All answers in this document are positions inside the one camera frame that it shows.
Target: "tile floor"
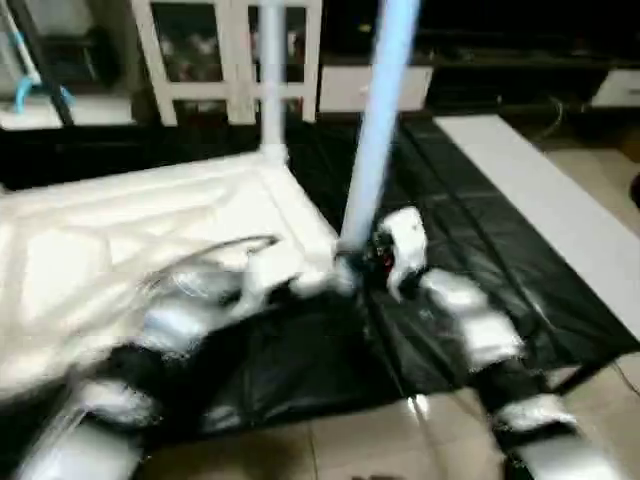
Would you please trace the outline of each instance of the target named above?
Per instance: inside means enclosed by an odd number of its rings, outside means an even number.
[[[549,157],[640,235],[640,213],[625,198],[640,165],[615,150],[558,149]],[[640,388],[640,355],[618,361]],[[550,382],[570,372],[554,372]],[[584,433],[640,478],[640,397],[617,366],[566,397]],[[302,423],[159,452],[145,480],[493,480],[495,449],[470,391],[433,395],[378,410]]]
[[[640,210],[629,198],[631,181],[640,173],[634,163],[613,148],[560,148],[547,156],[620,222],[640,237]]]

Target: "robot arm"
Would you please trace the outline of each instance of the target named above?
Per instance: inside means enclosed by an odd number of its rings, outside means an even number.
[[[415,208],[387,217],[373,243],[396,299],[427,295],[455,322],[471,386],[506,454],[507,478],[628,478],[580,436],[576,419],[549,393],[543,376],[527,369],[524,342],[510,318],[468,278],[427,269],[427,238]]]

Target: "glass cabinet door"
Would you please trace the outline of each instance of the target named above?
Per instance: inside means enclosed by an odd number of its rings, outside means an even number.
[[[223,81],[214,5],[153,3],[151,11],[169,81]]]
[[[131,1],[163,123],[236,123],[230,0]]]

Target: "white platform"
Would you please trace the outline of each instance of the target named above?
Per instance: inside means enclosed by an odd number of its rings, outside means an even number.
[[[0,397],[127,338],[140,280],[179,257],[270,234],[322,273],[336,241],[289,170],[257,153],[10,194],[0,218]],[[249,246],[216,259],[241,266]]]

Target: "black plastic sheet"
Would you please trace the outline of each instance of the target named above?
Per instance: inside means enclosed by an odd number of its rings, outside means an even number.
[[[163,132],[137,135],[140,141],[132,136],[131,149],[138,152],[133,168],[250,151],[258,141],[256,129],[214,136]],[[357,133],[355,122],[287,131],[292,172],[337,230]],[[90,132],[87,149],[98,148],[97,136]],[[25,152],[49,152],[47,136],[29,142],[21,144]],[[38,172],[35,178],[4,175],[2,181],[31,186],[132,168],[83,161],[82,168],[92,170],[78,171],[74,165],[86,158],[82,145],[75,138],[70,152],[52,145],[48,156],[40,155],[60,169],[38,169],[27,160],[21,168]],[[65,172],[71,176],[52,180]],[[423,217],[429,264],[477,281],[513,319],[533,368],[601,365],[638,350],[637,340],[578,275],[430,122],[405,121],[398,129],[378,217],[407,205],[417,206]],[[399,304],[372,292],[364,303],[326,294],[215,333],[168,382],[173,388],[163,394],[165,421],[147,436],[153,445],[372,408],[414,392],[450,391],[463,386],[467,374],[450,319],[428,299]],[[47,409],[53,405],[51,399],[43,402]],[[21,405],[20,416],[42,419],[39,405]],[[38,431],[38,422],[22,428],[17,411],[0,411],[0,425],[5,434],[21,430],[26,439],[27,430]],[[16,455],[7,447],[6,464]]]

